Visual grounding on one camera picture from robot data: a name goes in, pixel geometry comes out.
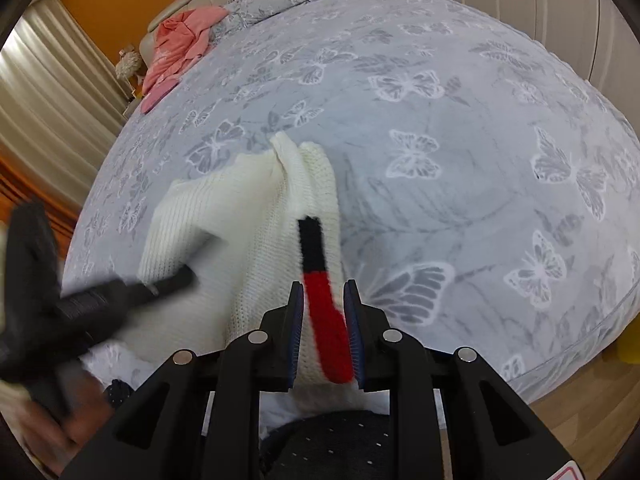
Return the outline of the person's hand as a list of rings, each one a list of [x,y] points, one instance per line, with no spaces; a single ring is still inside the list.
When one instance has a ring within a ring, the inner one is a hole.
[[[55,477],[114,413],[101,383],[88,370],[72,379],[70,391],[76,408],[62,424],[32,400],[24,401],[17,411],[24,445]]]

